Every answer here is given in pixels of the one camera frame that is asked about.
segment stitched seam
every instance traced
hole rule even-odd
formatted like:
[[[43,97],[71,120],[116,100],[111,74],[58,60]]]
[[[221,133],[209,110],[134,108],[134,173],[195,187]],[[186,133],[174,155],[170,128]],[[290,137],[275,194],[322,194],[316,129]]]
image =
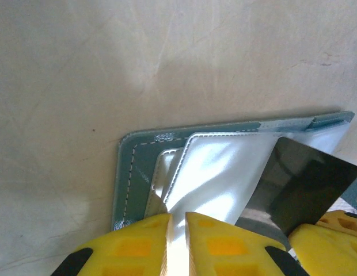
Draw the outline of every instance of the stitched seam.
[[[170,151],[166,151],[164,154],[162,154],[161,156],[159,156],[159,160],[157,162],[157,168],[155,168],[155,172],[158,172],[159,169],[161,168],[161,165],[162,165],[162,160],[163,160],[163,156],[167,155],[167,154],[171,154],[172,152],[177,152],[179,151],[179,149],[172,149]],[[156,182],[157,182],[157,179],[158,179],[158,173],[156,173],[153,177],[153,181],[152,181],[152,186],[151,186],[151,191],[149,193],[149,196],[148,196],[148,202],[147,202],[147,207],[146,207],[146,210],[145,210],[145,217],[147,215],[149,215],[149,209],[150,209],[150,204],[151,204],[151,198],[152,198],[152,195],[153,193],[155,192],[155,186],[156,186]]]
[[[303,126],[303,123],[310,122],[310,119],[300,119],[298,122],[268,122],[265,124],[261,124],[261,128],[270,128],[270,127],[301,127]]]
[[[247,131],[257,131],[257,130],[258,130],[257,128],[253,128],[253,129],[243,129],[243,130],[234,131],[234,132],[247,132]]]
[[[170,139],[170,140],[163,140],[163,141],[152,141],[152,142],[147,142],[147,143],[140,143],[134,145],[132,148],[132,154],[131,154],[131,162],[130,162],[130,170],[128,172],[128,182],[127,182],[127,191],[126,191],[126,199],[125,199],[125,207],[123,210],[123,218],[122,218],[122,223],[125,223],[125,218],[126,218],[126,212],[127,212],[127,201],[128,201],[128,194],[130,192],[130,186],[131,186],[131,175],[132,175],[132,165],[134,164],[134,155],[135,155],[135,150],[138,146],[140,145],[150,145],[150,144],[155,144],[155,143],[164,143],[164,142],[171,142],[171,141],[179,141],[183,139],[187,139],[188,137],[182,137],[182,138],[175,138],[175,139]]]
[[[241,135],[242,136],[256,136],[256,135],[261,135],[261,134],[263,134],[263,133],[253,133],[253,134],[242,133]],[[191,144],[192,139],[195,138],[195,137],[216,137],[216,136],[224,136],[224,137],[226,137],[226,136],[240,136],[240,133],[234,133],[234,134],[220,134],[219,133],[219,134],[215,134],[215,135],[195,135],[195,136],[191,136],[190,139],[186,143],[185,150],[183,152],[183,155],[181,156],[180,162],[178,163],[177,170],[174,173],[174,176],[173,176],[172,181],[171,181],[171,185],[170,185],[170,187],[169,187],[169,189],[167,191],[167,195],[166,195],[163,203],[167,203],[167,200],[168,200],[168,198],[169,198],[169,196],[171,194],[171,191],[172,191],[174,185],[176,184],[177,176],[178,176],[178,174],[179,174],[179,172],[181,170],[181,165],[183,164],[183,159],[186,156],[186,153],[188,151],[188,147]]]

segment white stitching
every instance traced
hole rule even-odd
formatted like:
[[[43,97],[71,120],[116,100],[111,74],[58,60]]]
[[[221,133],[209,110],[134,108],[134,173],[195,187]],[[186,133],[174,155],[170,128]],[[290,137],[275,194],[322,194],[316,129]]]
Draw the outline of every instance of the white stitching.
[[[281,128],[281,127],[301,127],[304,126],[305,123],[311,124],[313,119],[291,119],[291,120],[298,120],[297,122],[265,122],[264,124],[261,123],[260,129],[263,130],[267,128]]]
[[[257,131],[258,129],[243,129],[241,131],[234,131],[234,132],[247,132],[247,131]]]
[[[163,141],[153,141],[153,142],[140,143],[140,144],[134,145],[134,147],[132,148],[132,156],[131,156],[130,170],[129,170],[129,172],[128,172],[127,191],[126,191],[126,199],[125,199],[125,208],[124,208],[124,210],[123,210],[122,223],[125,222],[125,218],[126,218],[128,194],[129,194],[129,192],[130,192],[130,185],[131,185],[132,164],[134,163],[135,149],[137,148],[137,146],[139,146],[139,145],[155,144],[155,143],[163,143],[163,142],[171,142],[171,141],[182,140],[182,139],[187,139],[187,138],[188,138],[188,137],[181,137],[181,138],[175,138],[175,139],[169,139],[169,140],[163,140]]]

